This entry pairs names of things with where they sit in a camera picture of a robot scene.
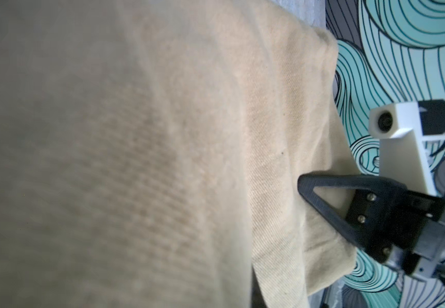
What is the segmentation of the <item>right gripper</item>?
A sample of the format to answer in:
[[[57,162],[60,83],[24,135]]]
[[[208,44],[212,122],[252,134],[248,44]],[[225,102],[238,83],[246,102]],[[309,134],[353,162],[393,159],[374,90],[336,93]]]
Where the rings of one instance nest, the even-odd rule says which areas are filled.
[[[378,263],[418,281],[445,287],[445,198],[408,191],[395,180],[370,175],[305,174],[300,196],[341,236]],[[327,193],[346,194],[340,214]]]

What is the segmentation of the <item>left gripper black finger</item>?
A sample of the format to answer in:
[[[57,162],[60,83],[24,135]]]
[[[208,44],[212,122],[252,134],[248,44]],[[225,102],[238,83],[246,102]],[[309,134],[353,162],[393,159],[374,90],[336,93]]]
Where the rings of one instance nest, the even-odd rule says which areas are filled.
[[[267,308],[254,268],[252,268],[251,308]]]

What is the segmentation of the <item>beige pants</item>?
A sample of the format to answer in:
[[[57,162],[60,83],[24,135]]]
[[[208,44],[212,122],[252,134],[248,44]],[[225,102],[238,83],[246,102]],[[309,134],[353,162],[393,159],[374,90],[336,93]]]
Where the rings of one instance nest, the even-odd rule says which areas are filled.
[[[0,307],[268,307],[356,248],[338,42],[271,1],[0,1]]]

